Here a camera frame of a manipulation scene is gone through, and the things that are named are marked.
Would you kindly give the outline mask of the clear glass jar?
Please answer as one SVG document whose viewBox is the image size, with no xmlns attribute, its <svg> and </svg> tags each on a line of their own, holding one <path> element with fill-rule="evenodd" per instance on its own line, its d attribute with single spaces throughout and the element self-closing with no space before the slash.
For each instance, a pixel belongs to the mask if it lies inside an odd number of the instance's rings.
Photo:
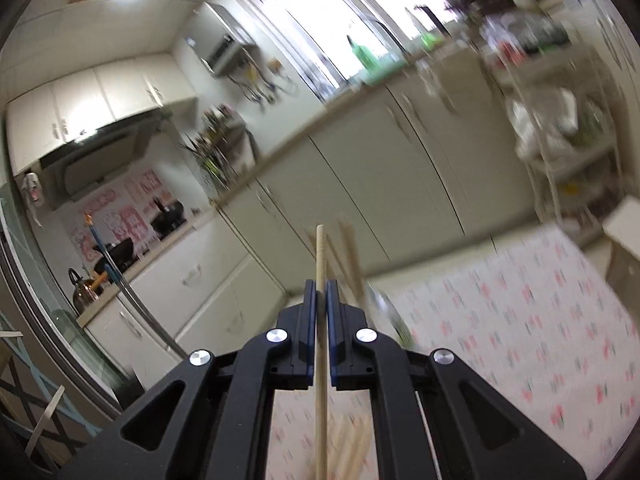
<svg viewBox="0 0 640 480">
<path fill-rule="evenodd" d="M 416 338 L 404 318 L 400 315 L 390 297 L 385 292 L 373 287 L 369 282 L 364 283 L 364 310 L 370 325 L 380 333 L 394 338 L 402 348 L 416 350 Z"/>
</svg>

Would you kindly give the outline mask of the brass kettle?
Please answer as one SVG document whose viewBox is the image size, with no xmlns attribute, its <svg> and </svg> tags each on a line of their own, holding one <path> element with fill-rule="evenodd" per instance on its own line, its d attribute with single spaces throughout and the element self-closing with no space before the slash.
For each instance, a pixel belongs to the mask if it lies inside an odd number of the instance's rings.
<svg viewBox="0 0 640 480">
<path fill-rule="evenodd" d="M 77 315 L 81 315 L 104 292 L 107 273 L 103 272 L 102 274 L 93 274 L 91 278 L 82 278 L 75 269 L 69 268 L 67 274 L 74 286 L 72 295 L 73 307 Z"/>
</svg>

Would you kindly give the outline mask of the gas water heater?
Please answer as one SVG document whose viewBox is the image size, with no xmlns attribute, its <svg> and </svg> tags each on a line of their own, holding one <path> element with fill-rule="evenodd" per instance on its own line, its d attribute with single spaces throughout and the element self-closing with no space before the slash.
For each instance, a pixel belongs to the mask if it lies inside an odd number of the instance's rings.
<svg viewBox="0 0 640 480">
<path fill-rule="evenodd" d="M 224 6 L 207 2 L 195 10 L 184 39 L 216 78 L 231 75 L 257 49 L 252 36 Z"/>
</svg>

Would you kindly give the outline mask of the white rolling storage cart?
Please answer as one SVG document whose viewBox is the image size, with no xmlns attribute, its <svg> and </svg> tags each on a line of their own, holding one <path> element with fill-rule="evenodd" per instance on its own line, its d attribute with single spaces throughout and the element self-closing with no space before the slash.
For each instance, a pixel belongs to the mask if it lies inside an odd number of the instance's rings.
<svg viewBox="0 0 640 480">
<path fill-rule="evenodd" d="M 600 55 L 574 26 L 533 12 L 488 16 L 480 36 L 538 219 L 570 234 L 597 229 L 625 194 Z"/>
</svg>

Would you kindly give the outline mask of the cherry print tablecloth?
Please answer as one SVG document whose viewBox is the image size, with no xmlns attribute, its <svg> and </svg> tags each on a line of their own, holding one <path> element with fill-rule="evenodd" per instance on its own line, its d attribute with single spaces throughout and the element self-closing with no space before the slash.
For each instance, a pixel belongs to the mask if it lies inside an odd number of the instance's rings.
<svg viewBox="0 0 640 480">
<path fill-rule="evenodd" d="M 626 474 L 638 445 L 639 333 L 593 250 L 515 231 L 375 278 L 416 348 L 454 352 L 580 463 Z"/>
</svg>

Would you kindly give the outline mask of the green dish soap bottle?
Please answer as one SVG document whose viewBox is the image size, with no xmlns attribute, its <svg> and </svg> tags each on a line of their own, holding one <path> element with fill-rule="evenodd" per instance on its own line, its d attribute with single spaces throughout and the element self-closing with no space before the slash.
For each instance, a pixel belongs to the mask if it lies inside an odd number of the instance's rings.
<svg viewBox="0 0 640 480">
<path fill-rule="evenodd" d="M 347 35 L 347 41 L 349 43 L 349 47 L 352 49 L 352 53 L 356 56 L 357 60 L 365 70 L 372 72 L 372 70 L 375 70 L 380 66 L 378 58 L 367 47 L 357 44 L 349 35 Z"/>
</svg>

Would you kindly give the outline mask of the range hood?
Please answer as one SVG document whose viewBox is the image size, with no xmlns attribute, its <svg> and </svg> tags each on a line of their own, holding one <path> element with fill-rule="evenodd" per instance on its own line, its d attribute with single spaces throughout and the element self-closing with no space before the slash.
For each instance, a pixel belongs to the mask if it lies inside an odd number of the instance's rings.
<svg viewBox="0 0 640 480">
<path fill-rule="evenodd" d="M 51 208 L 78 200 L 141 158 L 169 117 L 162 110 L 149 110 L 80 136 L 41 157 L 37 176 Z"/>
</svg>

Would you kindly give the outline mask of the black wok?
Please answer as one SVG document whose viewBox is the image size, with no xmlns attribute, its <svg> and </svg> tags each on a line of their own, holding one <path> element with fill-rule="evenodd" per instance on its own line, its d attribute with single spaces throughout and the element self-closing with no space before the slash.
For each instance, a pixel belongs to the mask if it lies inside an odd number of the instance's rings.
<svg viewBox="0 0 640 480">
<path fill-rule="evenodd" d="M 151 226 L 159 240 L 164 240 L 169 234 L 180 228 L 186 217 L 184 216 L 183 204 L 178 200 L 173 200 L 168 205 L 164 205 L 158 198 L 153 198 L 158 213 L 151 220 Z"/>
</svg>

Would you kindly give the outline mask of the wall utensil spice rack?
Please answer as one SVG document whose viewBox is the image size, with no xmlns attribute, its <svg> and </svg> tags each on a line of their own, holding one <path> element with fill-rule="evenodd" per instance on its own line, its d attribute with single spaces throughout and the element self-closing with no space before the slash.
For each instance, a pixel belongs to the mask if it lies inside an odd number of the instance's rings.
<svg viewBox="0 0 640 480">
<path fill-rule="evenodd" d="M 245 120 L 226 104 L 204 110 L 201 129 L 185 136 L 180 146 L 194 159 L 211 196 L 230 191 L 260 157 Z"/>
</svg>

